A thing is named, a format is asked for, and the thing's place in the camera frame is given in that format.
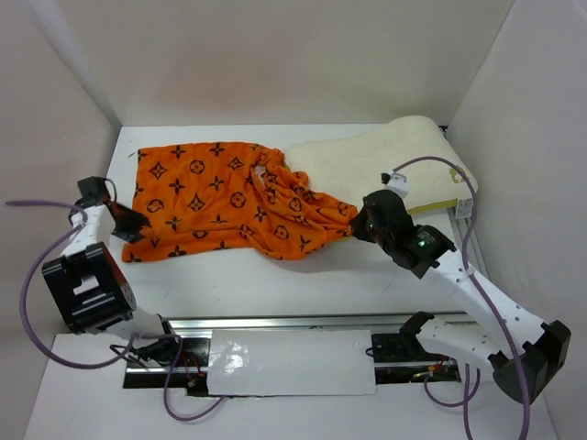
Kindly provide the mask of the orange patterned pillowcase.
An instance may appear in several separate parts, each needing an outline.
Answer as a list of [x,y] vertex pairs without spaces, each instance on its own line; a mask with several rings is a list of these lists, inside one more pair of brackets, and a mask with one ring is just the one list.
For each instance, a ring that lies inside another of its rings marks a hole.
[[126,244],[125,263],[232,248],[299,260],[348,237],[357,208],[314,192],[276,148],[204,142],[142,148],[133,210],[149,225]]

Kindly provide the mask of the cream white pillow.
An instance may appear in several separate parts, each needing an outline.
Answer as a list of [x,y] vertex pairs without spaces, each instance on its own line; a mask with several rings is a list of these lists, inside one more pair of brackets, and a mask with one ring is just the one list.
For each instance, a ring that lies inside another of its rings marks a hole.
[[285,163],[292,171],[307,174],[310,188],[341,202],[362,207],[362,198],[380,190],[381,174],[409,160],[424,156],[443,158],[456,168],[424,160],[400,171],[407,179],[404,198],[407,212],[419,215],[448,209],[471,197],[463,171],[474,189],[477,180],[430,118],[405,116],[354,137],[310,141],[285,150]]

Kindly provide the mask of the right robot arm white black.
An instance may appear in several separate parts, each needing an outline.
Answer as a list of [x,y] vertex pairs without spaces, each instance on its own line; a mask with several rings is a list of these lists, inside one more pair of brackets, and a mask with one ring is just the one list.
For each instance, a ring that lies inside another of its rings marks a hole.
[[570,329],[550,323],[515,303],[487,280],[454,243],[431,225],[417,225],[402,198],[378,190],[363,199],[352,234],[378,245],[399,267],[457,303],[480,327],[468,332],[431,313],[418,312],[404,326],[400,348],[420,359],[441,353],[491,373],[516,402],[533,402],[564,366]]

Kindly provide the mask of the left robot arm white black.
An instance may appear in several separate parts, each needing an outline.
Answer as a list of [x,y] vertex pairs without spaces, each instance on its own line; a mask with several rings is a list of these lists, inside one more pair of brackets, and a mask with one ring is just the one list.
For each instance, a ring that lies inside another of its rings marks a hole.
[[130,244],[150,226],[143,214],[105,202],[70,208],[72,236],[61,254],[41,273],[61,317],[76,334],[110,334],[132,344],[139,364],[169,367],[181,355],[181,343],[168,321],[138,306],[131,286],[108,249],[111,237]]

